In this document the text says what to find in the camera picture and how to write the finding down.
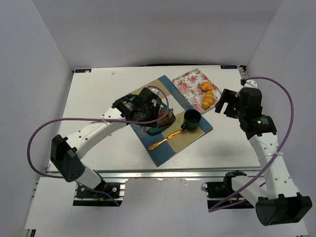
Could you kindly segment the chocolate croissant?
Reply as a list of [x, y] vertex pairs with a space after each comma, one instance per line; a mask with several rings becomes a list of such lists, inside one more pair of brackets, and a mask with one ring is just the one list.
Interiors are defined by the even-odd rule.
[[163, 126], [166, 126], [168, 124], [171, 124], [172, 121], [173, 121], [173, 112], [169, 111], [168, 115], [164, 119], [158, 121], [158, 127], [163, 127]]

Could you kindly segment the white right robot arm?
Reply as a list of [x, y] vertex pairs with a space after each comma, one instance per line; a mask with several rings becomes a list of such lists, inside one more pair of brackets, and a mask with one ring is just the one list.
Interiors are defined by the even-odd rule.
[[226, 188], [244, 197], [254, 208], [264, 226], [298, 223], [312, 207], [309, 196], [303, 196], [287, 170], [277, 138], [277, 129], [270, 116], [262, 113], [262, 93], [257, 88], [242, 88], [239, 92], [224, 89], [215, 106], [223, 105], [224, 114], [238, 119], [242, 131], [255, 151], [265, 178], [266, 188], [255, 183], [241, 171], [226, 175]]

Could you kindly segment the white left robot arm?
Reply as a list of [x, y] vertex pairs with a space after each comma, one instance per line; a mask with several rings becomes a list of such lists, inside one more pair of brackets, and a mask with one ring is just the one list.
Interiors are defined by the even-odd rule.
[[52, 139], [50, 160], [66, 182], [77, 182], [97, 193], [104, 192], [106, 182], [81, 159], [99, 142], [129, 124], [156, 127], [162, 90], [148, 86], [136, 94], [117, 99], [102, 116], [77, 132]]

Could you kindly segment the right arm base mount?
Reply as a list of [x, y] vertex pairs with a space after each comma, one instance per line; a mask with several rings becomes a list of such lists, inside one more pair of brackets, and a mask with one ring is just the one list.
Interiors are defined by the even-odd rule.
[[[201, 185], [201, 189], [207, 192], [207, 197], [210, 199], [208, 201], [208, 208], [217, 204], [221, 199], [226, 198], [234, 192], [232, 189], [232, 178], [238, 176], [246, 176], [243, 171], [237, 170], [228, 172], [225, 174], [223, 181], [221, 182], [204, 182]], [[236, 194], [233, 198], [223, 203], [220, 207], [231, 205], [227, 209], [253, 209], [247, 200], [243, 198], [241, 194]]]

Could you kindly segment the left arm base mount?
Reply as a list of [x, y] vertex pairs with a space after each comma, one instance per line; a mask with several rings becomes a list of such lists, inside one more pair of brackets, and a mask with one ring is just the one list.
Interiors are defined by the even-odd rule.
[[92, 192], [82, 184], [77, 184], [73, 206], [119, 207], [123, 199], [122, 185], [119, 182], [107, 182], [100, 193]]

